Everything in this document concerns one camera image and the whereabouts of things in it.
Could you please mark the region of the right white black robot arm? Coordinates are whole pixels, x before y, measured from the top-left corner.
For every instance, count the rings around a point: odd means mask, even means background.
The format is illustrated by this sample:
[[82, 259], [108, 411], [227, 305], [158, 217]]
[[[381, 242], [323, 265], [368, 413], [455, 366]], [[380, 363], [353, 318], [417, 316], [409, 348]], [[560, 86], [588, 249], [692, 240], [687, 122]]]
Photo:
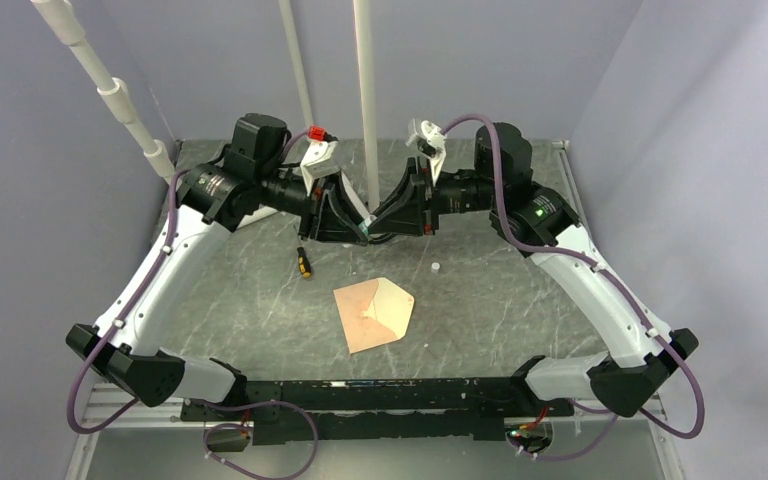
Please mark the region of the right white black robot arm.
[[[509, 228], [521, 243], [537, 247], [524, 258], [546, 272], [591, 322], [607, 350], [588, 357], [536, 357], [525, 366], [524, 379], [511, 388], [517, 411], [534, 415], [555, 399], [595, 399], [610, 412], [632, 417], [641, 411], [675, 372], [677, 357], [698, 346], [688, 329], [672, 329], [641, 305], [632, 306], [607, 279], [604, 262], [579, 216], [557, 191], [533, 178], [532, 146], [508, 123], [495, 125]], [[486, 127], [475, 135], [473, 166], [454, 173], [442, 169], [446, 137], [427, 120], [409, 124], [408, 159], [396, 189], [373, 213], [368, 234], [431, 235], [445, 214], [487, 211], [497, 234], [492, 141]]]

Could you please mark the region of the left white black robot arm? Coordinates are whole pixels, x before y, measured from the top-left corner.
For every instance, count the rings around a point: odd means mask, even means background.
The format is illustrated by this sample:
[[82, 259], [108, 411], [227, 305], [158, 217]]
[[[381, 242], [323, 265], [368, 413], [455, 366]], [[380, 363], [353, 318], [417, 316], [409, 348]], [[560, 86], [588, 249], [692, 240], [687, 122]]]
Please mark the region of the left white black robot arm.
[[112, 306], [68, 333], [85, 369], [149, 407], [192, 398], [207, 401], [221, 419], [239, 417], [248, 402], [246, 377], [218, 360], [165, 352], [165, 324], [213, 255], [260, 208], [297, 216], [302, 239], [368, 243], [363, 204], [332, 158], [337, 144], [319, 127], [292, 135], [278, 118], [241, 117], [215, 159], [172, 182], [166, 223]]

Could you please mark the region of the green white glue stick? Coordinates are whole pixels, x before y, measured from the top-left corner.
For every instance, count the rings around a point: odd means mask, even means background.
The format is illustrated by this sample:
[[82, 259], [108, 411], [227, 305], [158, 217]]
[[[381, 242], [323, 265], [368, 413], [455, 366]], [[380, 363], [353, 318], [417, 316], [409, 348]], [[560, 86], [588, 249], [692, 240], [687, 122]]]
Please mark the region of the green white glue stick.
[[376, 216], [375, 216], [375, 215], [370, 215], [370, 216], [366, 217], [366, 218], [365, 218], [365, 219], [364, 219], [364, 220], [363, 220], [363, 221], [362, 221], [362, 222], [359, 224], [359, 229], [361, 230], [361, 232], [362, 232], [362, 233], [363, 233], [365, 236], [369, 236], [369, 235], [370, 235], [370, 226], [371, 226], [371, 224], [372, 224], [372, 223], [373, 223], [375, 220], [376, 220]]

